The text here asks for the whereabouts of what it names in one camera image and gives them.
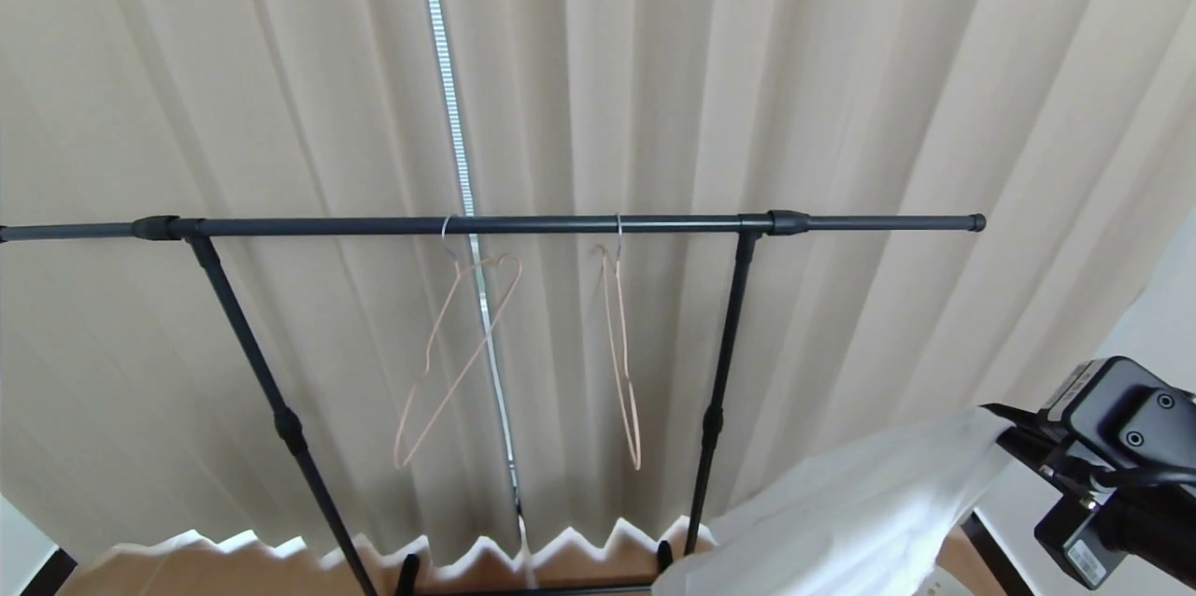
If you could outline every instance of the vertical pole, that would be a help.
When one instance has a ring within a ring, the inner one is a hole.
[[[373,583],[370,582],[370,574],[366,573],[366,567],[361,562],[361,557],[358,555],[358,549],[349,539],[349,531],[346,530],[344,522],[341,519],[340,512],[336,511],[336,504],[332,503],[332,497],[329,494],[328,487],[324,486],[324,478],[319,476],[319,468],[316,467],[316,461],[312,460],[311,452],[307,450],[307,440],[303,437],[303,424],[282,399],[279,384],[275,383],[274,375],[270,373],[270,369],[266,364],[266,357],[257,346],[257,339],[254,337],[245,312],[240,310],[237,294],[232,291],[232,284],[228,282],[228,276],[220,264],[220,255],[216,254],[212,239],[189,237],[187,242],[191,244],[191,250],[195,251],[200,266],[208,274],[208,281],[212,282],[212,288],[216,293],[216,299],[220,300],[228,324],[232,326],[232,332],[237,335],[237,341],[240,342],[245,358],[249,359],[249,366],[254,370],[254,376],[257,377],[257,383],[262,387],[262,393],[266,394],[266,400],[270,403],[270,409],[274,412],[274,430],[287,444],[295,463],[299,463],[299,470],[303,472],[303,478],[307,481],[307,488],[316,498],[316,504],[319,505],[319,511],[323,512],[328,528],[332,530],[336,543],[341,546],[341,552],[344,553],[344,560],[348,561],[353,576],[361,584],[361,591],[366,596],[378,596]]]
[[[697,481],[694,484],[694,503],[689,511],[689,529],[685,533],[685,554],[692,554],[697,547],[697,528],[702,523],[702,505],[706,503],[706,486],[710,481],[710,464],[714,462],[714,448],[719,444],[722,431],[722,396],[727,393],[727,377],[731,372],[731,353],[736,347],[736,330],[739,329],[739,312],[744,305],[744,292],[748,288],[748,269],[751,268],[751,256],[756,250],[758,232],[740,232],[736,245],[736,269],[731,276],[731,296],[727,298],[727,316],[722,321],[722,343],[719,347],[719,363],[714,369],[714,389],[710,391],[710,406],[702,416],[702,456],[697,463]]]

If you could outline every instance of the wire hanger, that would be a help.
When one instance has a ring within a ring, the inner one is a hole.
[[[478,262],[474,262],[472,264],[462,267],[460,262],[457,261],[457,254],[448,248],[448,242],[445,239],[445,232],[448,230],[448,220],[451,219],[452,215],[446,217],[444,225],[440,226],[440,245],[443,245],[445,253],[452,257],[452,266],[453,272],[456,272],[456,276],[453,278],[452,287],[448,288],[448,296],[445,297],[445,303],[440,308],[440,314],[437,315],[437,321],[432,324],[432,334],[428,335],[428,345],[427,348],[423,349],[423,373],[420,375],[420,378],[415,379],[415,383],[411,384],[411,390],[407,393],[407,403],[403,405],[403,415],[398,419],[398,431],[395,433],[396,469],[403,469],[411,462],[411,458],[415,456],[415,451],[420,448],[420,444],[423,443],[423,438],[427,437],[428,431],[432,430],[432,425],[437,422],[437,418],[440,416],[440,412],[444,410],[446,405],[448,405],[448,400],[460,384],[460,379],[465,378],[465,373],[474,366],[474,363],[477,360],[478,354],[482,353],[482,348],[486,346],[486,342],[494,335],[494,329],[499,327],[499,320],[502,317],[502,310],[507,305],[507,299],[509,299],[511,293],[515,291],[515,286],[519,285],[519,276],[523,275],[523,263],[517,256],[509,254],[500,255],[499,257],[489,257],[487,260],[481,260]],[[432,345],[435,342],[437,333],[440,332],[440,323],[445,318],[445,312],[448,311],[448,304],[452,302],[453,293],[457,292],[457,286],[460,285],[462,278],[468,275],[470,272],[488,264],[501,267],[507,260],[512,260],[513,263],[515,263],[515,278],[511,281],[511,287],[507,288],[502,299],[499,300],[499,305],[494,310],[494,318],[490,321],[490,327],[486,329],[486,335],[482,337],[482,341],[477,343],[477,347],[474,349],[474,354],[470,355],[469,361],[465,363],[465,367],[462,369],[462,371],[457,375],[457,378],[454,378],[452,384],[448,387],[448,391],[445,393],[445,399],[440,401],[440,406],[432,413],[432,418],[428,419],[428,425],[423,426],[423,432],[420,433],[420,437],[415,438],[415,444],[411,445],[411,450],[408,451],[405,457],[399,458],[403,444],[403,427],[407,425],[407,413],[411,409],[411,401],[415,400],[415,391],[420,388],[420,384],[423,383],[423,379],[427,378],[428,372],[432,370]]]
[[[631,385],[631,375],[627,369],[627,314],[623,310],[623,278],[620,272],[623,257],[623,218],[615,213],[615,225],[618,230],[618,248],[615,250],[615,291],[618,294],[618,324],[622,333],[623,345],[623,370],[620,375],[618,354],[615,352],[615,324],[610,320],[610,288],[606,282],[606,263],[610,261],[610,251],[605,245],[599,245],[602,250],[602,296],[606,304],[606,334],[610,335],[610,357],[615,363],[615,388],[618,390],[618,410],[623,415],[623,433],[627,436],[627,449],[631,454],[631,464],[640,469],[643,450],[640,446],[640,413],[635,403],[635,387]],[[623,399],[623,382],[627,382],[627,396],[631,405],[631,421],[627,420],[627,405]]]

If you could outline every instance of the beige curtain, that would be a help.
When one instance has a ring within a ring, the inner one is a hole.
[[[460,212],[426,0],[0,1],[4,224]],[[1041,399],[1196,202],[1194,0],[443,7],[478,213],[989,215],[761,242],[708,515],[867,431]],[[568,525],[602,543],[620,516],[655,535],[692,491],[734,239],[623,239],[640,472],[599,243],[482,239],[524,264],[496,342],[532,549]],[[440,564],[478,535],[513,553],[484,361],[390,463],[452,280],[439,239],[218,247],[350,531],[384,553],[427,534]],[[35,523],[83,559],[193,527],[330,546],[184,244],[0,260],[0,488]],[[476,294],[444,335],[428,408],[480,335]]]

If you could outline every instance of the clothes rack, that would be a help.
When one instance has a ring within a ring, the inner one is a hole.
[[[361,557],[344,528],[336,504],[324,485],[307,443],[303,437],[299,416],[287,406],[270,372],[252,328],[242,311],[240,303],[220,264],[214,237],[252,236],[410,236],[410,235],[548,235],[548,233],[734,233],[734,272],[722,324],[722,339],[714,371],[710,403],[702,418],[701,456],[684,553],[691,554],[697,545],[702,505],[710,478],[710,466],[719,433],[722,430],[722,399],[731,372],[739,314],[743,310],[756,242],[764,236],[793,236],[811,231],[901,231],[901,230],[962,230],[978,232],[986,220],[972,215],[810,215],[794,211],[770,211],[733,215],[525,215],[525,217],[452,217],[445,218],[251,218],[205,219],[154,215],[132,223],[86,223],[72,225],[0,226],[0,243],[35,239],[139,238],[145,241],[183,241],[190,244],[196,261],[212,284],[228,324],[249,360],[266,400],[274,414],[274,427],[294,456],[312,497],[332,531],[353,576],[366,596],[378,591],[366,573]],[[657,548],[658,570],[672,562],[667,542]],[[396,596],[415,596],[420,560],[410,554],[403,561]],[[622,583],[597,586],[549,588],[472,592],[470,596],[550,596],[605,592],[633,592],[651,589],[651,583]]]

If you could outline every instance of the wooden floor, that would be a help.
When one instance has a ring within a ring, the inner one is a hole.
[[[675,548],[683,540],[670,537]],[[383,559],[370,548],[362,560],[379,596],[393,594],[403,557]],[[427,557],[422,557],[427,566]],[[947,537],[939,565],[965,584],[975,596],[1005,596],[963,533]],[[580,543],[566,543],[542,565],[513,568],[496,552],[482,552],[470,568],[458,574],[421,570],[419,594],[452,594],[495,589],[524,589],[529,574],[537,586],[611,584],[651,580],[655,571],[652,548],[630,536],[611,539],[604,560]],[[179,540],[157,552],[120,548],[98,565],[79,568],[59,592],[61,596],[239,596],[291,594],[297,596],[356,596],[360,588],[346,562],[324,567],[303,549],[280,558],[260,542],[232,552],[201,539]]]

